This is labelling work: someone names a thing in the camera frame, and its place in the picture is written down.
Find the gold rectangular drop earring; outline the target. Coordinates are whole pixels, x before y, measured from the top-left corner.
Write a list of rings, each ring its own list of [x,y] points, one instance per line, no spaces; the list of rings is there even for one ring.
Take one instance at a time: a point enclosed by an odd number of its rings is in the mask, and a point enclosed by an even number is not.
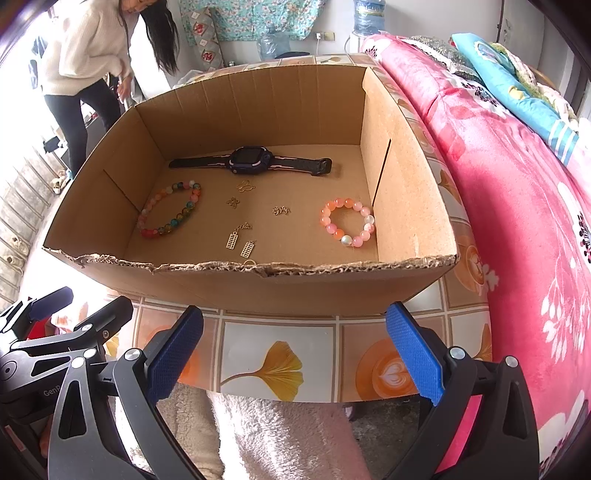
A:
[[[239,233],[242,232],[242,230],[250,229],[252,229],[252,225],[249,222],[242,223],[238,225],[238,227],[235,227],[235,229],[233,229],[228,235],[228,241],[226,241],[225,248],[228,250],[235,249],[235,245],[238,242]]]

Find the gold heart pendant earring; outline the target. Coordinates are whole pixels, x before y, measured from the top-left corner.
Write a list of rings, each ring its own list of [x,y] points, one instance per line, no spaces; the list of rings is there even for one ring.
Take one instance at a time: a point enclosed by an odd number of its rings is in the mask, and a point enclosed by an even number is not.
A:
[[[252,183],[250,183],[249,180],[243,180],[242,182],[240,182],[238,184],[238,186],[236,186],[236,188],[238,188],[239,193],[245,193],[245,192],[255,190],[256,186],[254,186]]]

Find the pink strap digital watch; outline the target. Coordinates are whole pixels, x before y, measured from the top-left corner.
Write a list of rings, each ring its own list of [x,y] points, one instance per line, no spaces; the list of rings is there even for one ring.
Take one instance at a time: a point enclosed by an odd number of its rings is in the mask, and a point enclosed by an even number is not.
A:
[[[331,173],[332,159],[277,156],[266,147],[245,146],[223,155],[173,159],[169,162],[168,167],[170,169],[223,168],[235,175],[259,175],[266,171],[287,171],[321,176]]]

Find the pink fluffy towel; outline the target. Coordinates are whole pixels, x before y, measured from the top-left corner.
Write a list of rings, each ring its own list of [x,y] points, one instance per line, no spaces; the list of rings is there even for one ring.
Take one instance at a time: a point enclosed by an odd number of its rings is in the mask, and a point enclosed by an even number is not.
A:
[[[291,403],[176,384],[156,408],[207,479],[369,479],[339,404]]]

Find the pink floral bed quilt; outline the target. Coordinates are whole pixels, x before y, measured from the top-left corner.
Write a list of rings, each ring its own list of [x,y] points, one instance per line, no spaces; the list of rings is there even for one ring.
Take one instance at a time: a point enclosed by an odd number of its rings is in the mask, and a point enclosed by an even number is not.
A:
[[[374,35],[363,49],[402,88],[450,170],[480,254],[493,353],[519,359],[540,473],[562,478],[590,412],[590,198],[483,82],[404,37]]]

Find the brown cardboard box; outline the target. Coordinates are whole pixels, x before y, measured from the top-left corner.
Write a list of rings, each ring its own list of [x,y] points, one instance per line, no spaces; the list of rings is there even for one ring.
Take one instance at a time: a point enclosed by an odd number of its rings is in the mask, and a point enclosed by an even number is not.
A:
[[[332,171],[168,167],[245,146],[331,158]],[[271,316],[379,314],[457,262],[434,165],[423,123],[377,66],[229,70],[128,110],[77,174],[43,246],[120,292]],[[239,193],[243,180],[256,189]],[[245,222],[252,229],[226,249]]]

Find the person in white sweater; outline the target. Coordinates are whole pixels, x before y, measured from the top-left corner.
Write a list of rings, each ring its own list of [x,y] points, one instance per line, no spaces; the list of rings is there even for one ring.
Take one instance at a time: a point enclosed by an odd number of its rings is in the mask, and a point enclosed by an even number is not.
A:
[[[81,1],[57,24],[38,67],[39,86],[68,147],[76,175],[87,158],[88,134],[81,105],[89,105],[110,129],[119,104],[131,94],[131,36],[144,22],[159,69],[178,71],[178,31],[165,0]]]

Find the patterned rolled cushion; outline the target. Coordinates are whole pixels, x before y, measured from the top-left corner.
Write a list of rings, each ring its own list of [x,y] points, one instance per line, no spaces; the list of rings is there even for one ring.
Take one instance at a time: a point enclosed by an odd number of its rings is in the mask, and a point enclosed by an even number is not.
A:
[[[191,10],[181,19],[187,43],[197,60],[197,69],[209,72],[223,68],[224,59],[211,8]]]

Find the blue patterned blanket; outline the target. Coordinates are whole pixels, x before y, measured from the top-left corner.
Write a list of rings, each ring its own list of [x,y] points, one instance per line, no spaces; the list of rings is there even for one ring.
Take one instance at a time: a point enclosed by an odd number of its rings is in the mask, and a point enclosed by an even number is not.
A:
[[[455,33],[452,41],[496,99],[535,131],[562,164],[568,164],[579,141],[579,126],[559,92],[539,83],[532,70],[501,44],[473,33]]]

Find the blue water dispenser bottle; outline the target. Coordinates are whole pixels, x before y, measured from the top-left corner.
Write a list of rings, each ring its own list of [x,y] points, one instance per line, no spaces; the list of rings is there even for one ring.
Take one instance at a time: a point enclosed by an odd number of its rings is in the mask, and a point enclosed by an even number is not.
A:
[[[385,29],[385,0],[355,0],[353,2],[353,32],[362,36]]]

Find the teal floral wall cloth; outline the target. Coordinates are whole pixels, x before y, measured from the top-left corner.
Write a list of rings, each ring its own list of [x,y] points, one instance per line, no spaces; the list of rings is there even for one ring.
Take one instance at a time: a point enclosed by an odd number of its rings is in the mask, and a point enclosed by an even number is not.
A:
[[[188,0],[178,5],[180,14],[187,19],[208,8],[221,41],[254,41],[269,32],[304,40],[325,9],[322,0]]]

